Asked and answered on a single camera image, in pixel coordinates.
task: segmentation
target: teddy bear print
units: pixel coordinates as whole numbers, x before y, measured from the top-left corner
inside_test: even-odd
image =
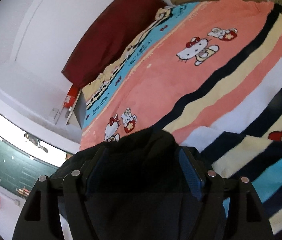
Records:
[[[116,133],[119,126],[118,114],[115,114],[114,117],[110,118],[109,123],[105,128],[105,142],[119,141],[120,135]]]
[[[195,57],[196,66],[200,65],[203,61],[214,55],[219,51],[219,46],[211,45],[208,47],[207,39],[200,39],[199,37],[192,38],[189,42],[186,43],[185,49],[180,51],[177,56],[180,60],[189,60],[190,58]]]
[[[208,33],[208,36],[212,36],[215,38],[219,38],[219,40],[222,41],[232,41],[235,39],[238,35],[238,30],[235,28],[224,30],[218,27],[215,27],[212,29],[212,32]]]
[[[137,116],[132,115],[131,109],[128,107],[124,113],[121,115],[124,131],[129,133],[134,130],[137,123]]]

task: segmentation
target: bright window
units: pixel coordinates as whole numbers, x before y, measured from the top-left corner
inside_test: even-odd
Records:
[[[5,140],[20,150],[28,153],[31,159],[60,167],[66,160],[67,153],[45,143],[36,136],[23,131],[0,114],[0,140]]]

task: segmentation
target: bed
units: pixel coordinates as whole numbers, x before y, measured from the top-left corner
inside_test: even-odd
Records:
[[[186,3],[155,19],[82,89],[81,150],[164,129],[222,177],[251,179],[282,239],[282,6]]]

